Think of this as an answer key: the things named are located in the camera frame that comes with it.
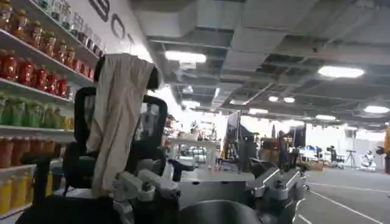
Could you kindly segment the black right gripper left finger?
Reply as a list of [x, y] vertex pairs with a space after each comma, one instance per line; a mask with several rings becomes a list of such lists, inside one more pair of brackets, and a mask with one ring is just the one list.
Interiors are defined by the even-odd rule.
[[113, 182], [113, 198], [122, 202], [137, 198], [141, 201], [151, 201], [155, 193], [162, 197], [172, 199], [180, 196], [179, 181], [182, 172], [195, 169], [193, 161], [168, 159], [172, 175], [163, 177], [156, 172], [160, 168], [160, 160], [144, 159], [140, 161], [136, 174], [121, 172]]

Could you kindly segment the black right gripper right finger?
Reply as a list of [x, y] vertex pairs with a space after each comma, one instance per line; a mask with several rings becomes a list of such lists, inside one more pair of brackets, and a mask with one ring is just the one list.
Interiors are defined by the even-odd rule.
[[285, 172], [270, 161], [249, 158], [249, 163], [255, 179], [246, 183], [246, 189], [255, 198], [303, 200], [307, 196], [306, 165], [298, 164]]

